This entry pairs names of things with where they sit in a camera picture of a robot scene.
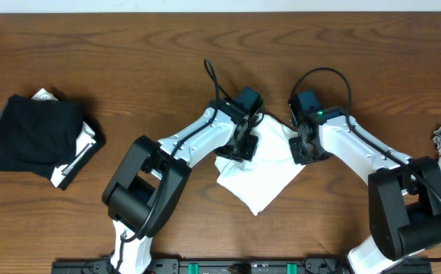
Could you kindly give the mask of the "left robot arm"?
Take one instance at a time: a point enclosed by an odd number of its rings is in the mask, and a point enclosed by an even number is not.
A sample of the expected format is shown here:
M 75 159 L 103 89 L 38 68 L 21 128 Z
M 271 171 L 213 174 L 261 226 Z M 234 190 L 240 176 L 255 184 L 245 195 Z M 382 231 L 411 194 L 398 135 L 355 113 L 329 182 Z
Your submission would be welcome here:
M 151 263 L 155 234 L 167 223 L 192 168 L 211 152 L 235 161 L 252 159 L 257 137 L 251 130 L 261 100 L 212 100 L 195 122 L 154 141 L 137 138 L 102 195 L 116 229 L 111 273 L 143 273 Z

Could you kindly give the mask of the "white Puma t-shirt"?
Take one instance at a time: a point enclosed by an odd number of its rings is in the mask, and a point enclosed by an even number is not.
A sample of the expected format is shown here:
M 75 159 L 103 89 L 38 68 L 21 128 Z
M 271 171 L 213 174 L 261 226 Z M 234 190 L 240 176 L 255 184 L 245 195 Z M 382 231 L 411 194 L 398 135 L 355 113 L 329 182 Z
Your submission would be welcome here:
M 244 202 L 253 215 L 262 212 L 304 168 L 294 162 L 289 139 L 297 133 L 266 115 L 252 133 L 259 138 L 250 161 L 216 157 L 217 183 Z

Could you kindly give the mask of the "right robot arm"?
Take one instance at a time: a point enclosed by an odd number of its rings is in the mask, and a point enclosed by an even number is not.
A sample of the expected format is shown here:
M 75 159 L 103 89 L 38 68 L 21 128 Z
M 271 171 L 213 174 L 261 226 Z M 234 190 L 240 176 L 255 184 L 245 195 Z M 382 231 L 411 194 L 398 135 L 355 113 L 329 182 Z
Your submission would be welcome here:
M 412 158 L 362 128 L 340 107 L 293 108 L 298 164 L 342 160 L 367 185 L 371 235 L 347 254 L 352 273 L 385 273 L 441 244 L 441 172 L 429 157 Z

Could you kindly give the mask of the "folded black white shirt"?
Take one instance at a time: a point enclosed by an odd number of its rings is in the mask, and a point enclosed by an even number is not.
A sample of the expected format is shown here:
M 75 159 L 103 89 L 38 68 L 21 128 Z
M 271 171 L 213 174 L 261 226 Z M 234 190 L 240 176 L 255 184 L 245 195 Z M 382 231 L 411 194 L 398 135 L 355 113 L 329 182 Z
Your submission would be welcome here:
M 41 89 L 29 100 L 27 169 L 65 190 L 105 145 L 100 128 L 76 101 Z

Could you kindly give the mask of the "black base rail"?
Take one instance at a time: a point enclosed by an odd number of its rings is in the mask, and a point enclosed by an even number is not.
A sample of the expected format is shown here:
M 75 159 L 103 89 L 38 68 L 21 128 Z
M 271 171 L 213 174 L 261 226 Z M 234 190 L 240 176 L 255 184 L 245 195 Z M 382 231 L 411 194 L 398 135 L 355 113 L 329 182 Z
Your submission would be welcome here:
M 179 260 L 123 261 L 117 271 L 112 260 L 55 261 L 52 274 L 350 274 L 349 264 L 333 256 L 309 256 L 301 260 Z

